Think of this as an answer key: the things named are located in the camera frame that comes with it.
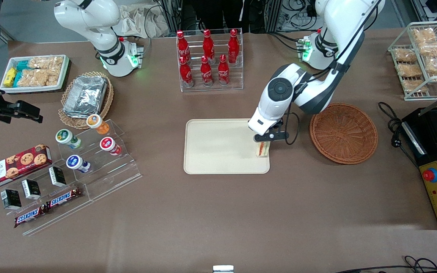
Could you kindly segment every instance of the red switch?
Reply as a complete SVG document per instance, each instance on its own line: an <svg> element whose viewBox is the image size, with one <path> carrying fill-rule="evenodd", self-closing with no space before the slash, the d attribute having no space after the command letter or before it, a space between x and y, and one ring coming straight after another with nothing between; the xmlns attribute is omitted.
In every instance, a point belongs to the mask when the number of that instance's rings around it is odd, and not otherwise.
<svg viewBox="0 0 437 273"><path fill-rule="evenodd" d="M437 182L437 171L434 168L429 168L426 171L423 171L423 178L427 181L436 183Z"/></svg>

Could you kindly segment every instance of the table surface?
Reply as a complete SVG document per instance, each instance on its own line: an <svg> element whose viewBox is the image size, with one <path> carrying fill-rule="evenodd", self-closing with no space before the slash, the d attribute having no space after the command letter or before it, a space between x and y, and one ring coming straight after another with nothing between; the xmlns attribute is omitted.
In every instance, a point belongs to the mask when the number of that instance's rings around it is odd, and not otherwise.
<svg viewBox="0 0 437 273"><path fill-rule="evenodd" d="M386 49L400 29L369 30L333 102L356 105L377 126L379 145L366 162L344 166L322 156L300 114L298 141L274 142L270 171L261 175L187 175L185 124L190 119L250 118L260 93L295 52L267 35L244 35L245 88L181 93L175 39L153 40L143 68L111 77L108 117L143 177L37 233L23 237L0 204L0 272L206 272L232 264L238 273L335 272L402 264L402 256L437 263L437 223L418 170L390 146L389 103L403 117L428 102L405 102ZM11 56L66 54L70 78L105 72L87 42L12 42ZM41 108L42 124L0 123L0 159L45 143L65 128L62 93L18 95Z"/></svg>

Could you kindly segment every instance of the wicker tray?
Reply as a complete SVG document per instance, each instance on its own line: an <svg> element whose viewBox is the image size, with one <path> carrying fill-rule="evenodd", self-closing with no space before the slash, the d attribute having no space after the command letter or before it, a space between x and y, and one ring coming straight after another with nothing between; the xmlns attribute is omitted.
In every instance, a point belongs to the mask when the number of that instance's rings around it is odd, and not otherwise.
<svg viewBox="0 0 437 273"><path fill-rule="evenodd" d="M377 129L370 117L350 104L330 104L314 115L310 136L325 157L342 163L366 161L377 149Z"/></svg>
<svg viewBox="0 0 437 273"><path fill-rule="evenodd" d="M80 76L89 76L89 77L99 76L99 77L107 79L107 89L105 91L105 98L104 98L104 101L102 102L102 110L101 110L101 113L100 113L100 116L102 117L102 119L105 120L104 118L107 115L107 113L109 112L109 108L111 108L112 99L114 97L114 88L113 88L113 86L111 84L111 81L109 80L109 78L106 75L104 75L104 74L102 74L100 72L87 72L87 73L83 73ZM75 81L75 79L67 86L67 88L65 89L64 94L62 95L62 100L61 100L62 106L65 105L65 102L66 102L66 100L68 98L68 93L72 89L74 81ZM66 125L68 125L70 127L77 128L77 129L80 129L80 130L84 130L84 129L88 129L89 128L89 126L87 126L87 123L86 123L85 119L71 118L71 117L67 116L64 113L64 109L63 108L58 111L58 115L60 117L60 120L64 124L66 124Z"/></svg>

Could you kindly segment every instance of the red glass bottle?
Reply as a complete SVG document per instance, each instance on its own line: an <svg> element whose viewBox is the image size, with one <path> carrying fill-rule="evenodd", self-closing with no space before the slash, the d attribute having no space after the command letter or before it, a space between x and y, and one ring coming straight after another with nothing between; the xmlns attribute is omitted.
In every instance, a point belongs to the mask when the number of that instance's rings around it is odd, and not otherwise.
<svg viewBox="0 0 437 273"><path fill-rule="evenodd" d="M194 85L191 76L191 69L187 64L187 59L184 56L180 57L180 76L182 76L183 87L190 88Z"/></svg>
<svg viewBox="0 0 437 273"><path fill-rule="evenodd" d="M203 85L212 86L214 84L214 80L212 79L212 68L208 63L208 58L205 56L201 57L201 79L203 80Z"/></svg>
<svg viewBox="0 0 437 273"><path fill-rule="evenodd" d="M220 85L228 85L230 82L229 65L227 64L227 57L225 56L225 54L220 55L218 72L218 82L220 83Z"/></svg>
<svg viewBox="0 0 437 273"><path fill-rule="evenodd" d="M205 57L207 57L209 64L215 64L215 48L214 42L210 37L210 30L204 30L203 36L205 37L203 39L203 53L205 54Z"/></svg>
<svg viewBox="0 0 437 273"><path fill-rule="evenodd" d="M183 31L181 30L177 31L176 36L178 37L177 47L180 57L182 56L185 57L187 63L190 63L191 62L190 47L188 45L187 40L185 39L185 35Z"/></svg>
<svg viewBox="0 0 437 273"><path fill-rule="evenodd" d="M229 64L236 64L239 55L239 40L237 39L237 29L230 31L229 39Z"/></svg>

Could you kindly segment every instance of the black pants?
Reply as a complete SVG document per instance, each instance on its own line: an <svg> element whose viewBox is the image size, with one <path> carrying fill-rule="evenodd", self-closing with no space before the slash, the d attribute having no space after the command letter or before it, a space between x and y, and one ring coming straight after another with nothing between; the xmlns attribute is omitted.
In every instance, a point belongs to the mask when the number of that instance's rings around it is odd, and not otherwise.
<svg viewBox="0 0 437 273"><path fill-rule="evenodd" d="M249 1L244 2L242 21L239 21L242 0L191 0L190 2L206 28L223 29L222 18L224 18L228 28L242 28L244 32L248 32Z"/></svg>

